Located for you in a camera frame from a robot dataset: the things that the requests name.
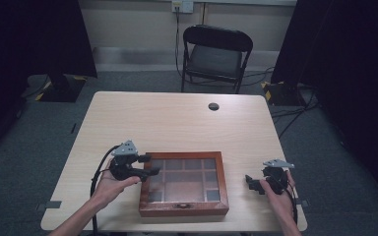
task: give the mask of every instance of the person's left hand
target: person's left hand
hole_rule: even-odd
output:
[[[105,169],[109,168],[111,160],[108,161]],[[91,196],[91,200],[97,201],[101,204],[102,208],[105,208],[110,202],[116,199],[126,187],[137,184],[140,181],[140,177],[138,176],[132,176],[123,181],[118,181],[112,176],[109,170],[105,170],[102,172],[102,176],[100,177],[94,194]]]

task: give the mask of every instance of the chair backrest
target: chair backrest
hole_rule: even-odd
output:
[[[183,33],[185,47],[187,42],[226,50],[251,52],[253,41],[242,31],[223,29],[206,25],[189,27]]]

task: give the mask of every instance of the wooden box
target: wooden box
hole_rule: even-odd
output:
[[[220,151],[150,152],[145,169],[160,168],[142,184],[142,217],[225,215],[228,197]]]

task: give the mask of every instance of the baseboard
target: baseboard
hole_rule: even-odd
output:
[[[173,71],[176,70],[174,49],[145,49],[95,47],[94,63],[97,71]],[[181,70],[183,51],[178,54]],[[253,51],[247,71],[265,71],[274,67],[279,51]]]

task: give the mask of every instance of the chair seat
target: chair seat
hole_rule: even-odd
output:
[[[195,45],[187,64],[187,72],[237,79],[242,53]]]

